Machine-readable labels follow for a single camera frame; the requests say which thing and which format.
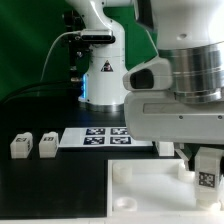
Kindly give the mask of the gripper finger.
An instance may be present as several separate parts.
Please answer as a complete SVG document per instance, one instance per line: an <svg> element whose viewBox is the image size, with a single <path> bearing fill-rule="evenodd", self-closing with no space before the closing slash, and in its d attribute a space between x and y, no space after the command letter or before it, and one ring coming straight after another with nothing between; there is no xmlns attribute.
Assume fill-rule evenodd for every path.
<svg viewBox="0 0 224 224"><path fill-rule="evenodd" d="M179 155L179 157L184 161L185 169L189 171L189 161L192 157L192 153L188 148L177 148L175 152Z"/></svg>

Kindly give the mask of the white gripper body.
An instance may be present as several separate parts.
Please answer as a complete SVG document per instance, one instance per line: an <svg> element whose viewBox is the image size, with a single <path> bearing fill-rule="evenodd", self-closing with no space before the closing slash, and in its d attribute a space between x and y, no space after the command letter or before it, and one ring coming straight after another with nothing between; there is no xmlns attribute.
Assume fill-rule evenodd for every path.
<svg viewBox="0 0 224 224"><path fill-rule="evenodd" d="M135 140L224 144L224 102L182 104L168 92L130 92L125 122Z"/></svg>

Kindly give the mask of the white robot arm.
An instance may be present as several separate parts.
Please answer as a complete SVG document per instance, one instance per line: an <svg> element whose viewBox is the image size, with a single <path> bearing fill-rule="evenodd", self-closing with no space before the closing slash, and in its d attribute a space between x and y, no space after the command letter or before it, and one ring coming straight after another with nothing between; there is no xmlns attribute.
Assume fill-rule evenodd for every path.
<svg viewBox="0 0 224 224"><path fill-rule="evenodd" d="M224 144L224 0L66 0L91 44L81 102L123 109L136 140ZM131 5L155 39L153 58L125 68L124 30L103 12Z"/></svg>

